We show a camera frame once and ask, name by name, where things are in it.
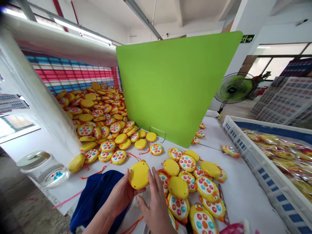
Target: human hand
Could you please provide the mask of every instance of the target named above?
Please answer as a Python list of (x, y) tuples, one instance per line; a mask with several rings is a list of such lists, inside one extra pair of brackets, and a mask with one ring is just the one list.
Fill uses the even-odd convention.
[(140, 190), (132, 188), (129, 183), (129, 176), (130, 172), (129, 169), (127, 169), (126, 174), (114, 186), (103, 205), (111, 212), (114, 219), (127, 207), (135, 195), (143, 193), (146, 190), (146, 188)]
[(176, 230), (170, 222), (166, 198), (163, 194), (162, 182), (155, 167), (153, 167), (152, 170), (154, 176), (150, 170), (148, 171), (151, 202), (148, 207), (144, 199), (140, 195), (137, 195), (136, 199), (140, 210), (152, 234), (176, 233)]

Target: exit sign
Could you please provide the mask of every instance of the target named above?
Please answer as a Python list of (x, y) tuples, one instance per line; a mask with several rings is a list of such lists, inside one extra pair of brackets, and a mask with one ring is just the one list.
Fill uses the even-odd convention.
[(243, 35), (241, 43), (251, 43), (253, 41), (254, 35)]

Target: white pillar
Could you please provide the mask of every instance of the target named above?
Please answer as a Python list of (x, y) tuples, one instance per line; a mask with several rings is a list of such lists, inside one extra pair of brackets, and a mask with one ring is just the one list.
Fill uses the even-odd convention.
[[(269, 14), (275, 5), (276, 0), (242, 0), (235, 16), (231, 32), (242, 31), (244, 35), (255, 35), (251, 43), (242, 43), (237, 51), (224, 76), (239, 72), (246, 56), (254, 45), (255, 39), (265, 24)], [(215, 98), (212, 100), (209, 109), (219, 110), (221, 102)]]

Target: white table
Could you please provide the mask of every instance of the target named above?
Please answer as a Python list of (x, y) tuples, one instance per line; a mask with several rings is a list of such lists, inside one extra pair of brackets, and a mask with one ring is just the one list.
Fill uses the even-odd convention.
[[(206, 125), (206, 129), (203, 129), (206, 137), (200, 138), (200, 143), (197, 145), (191, 145), (189, 149), (198, 153), (201, 159), (220, 165), (226, 172), (227, 180), (222, 184), (222, 191), (230, 223), (243, 222), (244, 219), (247, 219), (250, 223), (251, 233), (255, 233), (256, 230), (262, 234), (287, 233), (285, 224), (270, 205), (267, 196), (259, 186), (245, 161), (242, 158), (231, 158), (220, 151), (221, 145), (233, 146), (233, 144), (219, 125), (219, 122), (215, 118), (205, 116), (203, 123)], [(53, 153), (55, 157), (57, 154), (61, 154), (61, 152), (58, 152), (55, 147), (51, 146), (53, 140), (45, 135), (44, 132), (40, 131), (43, 130), (38, 130), (25, 135), (28, 136), (27, 138), (24, 138), (25, 136), (19, 137), (14, 140), (15, 142), (3, 143), (1, 144), (1, 147), (15, 161), (27, 153), (41, 149)], [(169, 148), (177, 147), (182, 151), (187, 150), (167, 140), (165, 140), (164, 143), (161, 143), (161, 145), (164, 153), (159, 156), (152, 156), (149, 153), (139, 155), (139, 152), (146, 152), (147, 148), (144, 151), (137, 150), (134, 147), (134, 144), (132, 144), (126, 151), (144, 159), (150, 168), (155, 166), (156, 170), (159, 170), (163, 168), (161, 163), (169, 157), (167, 153)], [(108, 170), (117, 170), (125, 173), (127, 168), (130, 168), (136, 162), (137, 160), (134, 157), (130, 157), (122, 165), (110, 164), (104, 172)], [(49, 194), (57, 199), (54, 201), (54, 204), (65, 201), (81, 191), (85, 187), (86, 180), (80, 180), (79, 177), (90, 176), (93, 173), (100, 171), (104, 165), (106, 165), (106, 163), (97, 160), (96, 162), (89, 164), (90, 171), (86, 171), (86, 169), (83, 168), (79, 172), (71, 175), (66, 183), (55, 189), (49, 189)], [(199, 193), (197, 192), (191, 193), (188, 197), (190, 204), (200, 202), (198, 196)], [(79, 196), (62, 205), (62, 207), (59, 208), (60, 212), (64, 214), (70, 209), (69, 215), (71, 215), (77, 205), (78, 198)], [(147, 191), (143, 194), (143, 198), (147, 204), (150, 202), (149, 188), (147, 188)], [(122, 233), (128, 229), (141, 216), (139, 208), (136, 205), (136, 200), (134, 199), (117, 233)], [(224, 223), (221, 223), (216, 219), (215, 222), (219, 231), (225, 227)], [(186, 233), (186, 229), (180, 224), (179, 226), (180, 228), (178, 232)], [(137, 225), (134, 233), (142, 233), (144, 227), (145, 222), (142, 220)]]

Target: electric fan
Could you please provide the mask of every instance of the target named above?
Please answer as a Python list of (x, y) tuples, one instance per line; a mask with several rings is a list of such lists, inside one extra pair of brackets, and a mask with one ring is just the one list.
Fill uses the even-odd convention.
[(227, 104), (246, 100), (253, 94), (257, 86), (257, 81), (248, 73), (237, 72), (225, 76), (214, 96), (219, 102), (222, 102), (218, 113), (220, 114)]

